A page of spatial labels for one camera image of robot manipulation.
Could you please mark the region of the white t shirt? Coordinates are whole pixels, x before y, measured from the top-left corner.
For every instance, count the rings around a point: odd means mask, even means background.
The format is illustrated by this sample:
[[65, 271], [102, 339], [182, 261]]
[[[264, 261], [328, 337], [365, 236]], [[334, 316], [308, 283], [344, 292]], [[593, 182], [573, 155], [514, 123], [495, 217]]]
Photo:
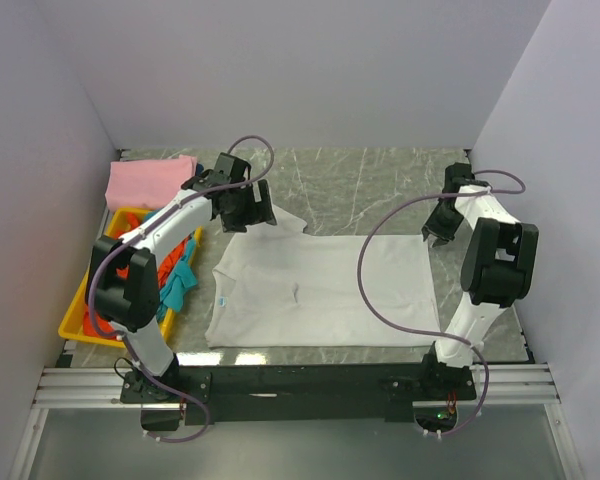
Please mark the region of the white t shirt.
[[211, 347], [416, 347], [440, 328], [427, 245], [414, 235], [313, 236], [276, 225], [235, 234], [212, 273]]

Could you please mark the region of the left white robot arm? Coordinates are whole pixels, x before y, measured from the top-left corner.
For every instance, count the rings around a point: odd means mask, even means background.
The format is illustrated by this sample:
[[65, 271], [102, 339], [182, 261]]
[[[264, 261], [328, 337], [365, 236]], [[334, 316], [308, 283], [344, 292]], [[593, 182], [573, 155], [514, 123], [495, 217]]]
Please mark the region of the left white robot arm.
[[173, 399], [180, 388], [175, 353], [157, 320], [158, 267], [186, 237], [216, 218], [230, 233], [276, 223], [265, 174], [250, 174], [248, 161], [222, 153], [212, 169], [185, 181], [149, 220], [119, 238], [103, 235], [93, 245], [88, 310], [110, 325], [108, 335], [119, 337], [149, 372], [144, 389], [156, 401]]

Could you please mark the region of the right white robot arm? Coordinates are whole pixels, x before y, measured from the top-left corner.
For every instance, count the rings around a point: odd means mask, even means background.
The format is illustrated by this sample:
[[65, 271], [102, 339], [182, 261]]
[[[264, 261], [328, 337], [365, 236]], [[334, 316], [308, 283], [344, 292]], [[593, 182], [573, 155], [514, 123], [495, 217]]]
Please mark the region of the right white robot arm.
[[471, 365], [493, 322], [528, 294], [539, 241], [536, 225], [512, 216], [470, 165], [454, 163], [422, 236], [445, 245], [462, 223], [472, 230], [460, 270], [463, 294], [446, 335], [435, 342], [437, 360], [451, 368]]

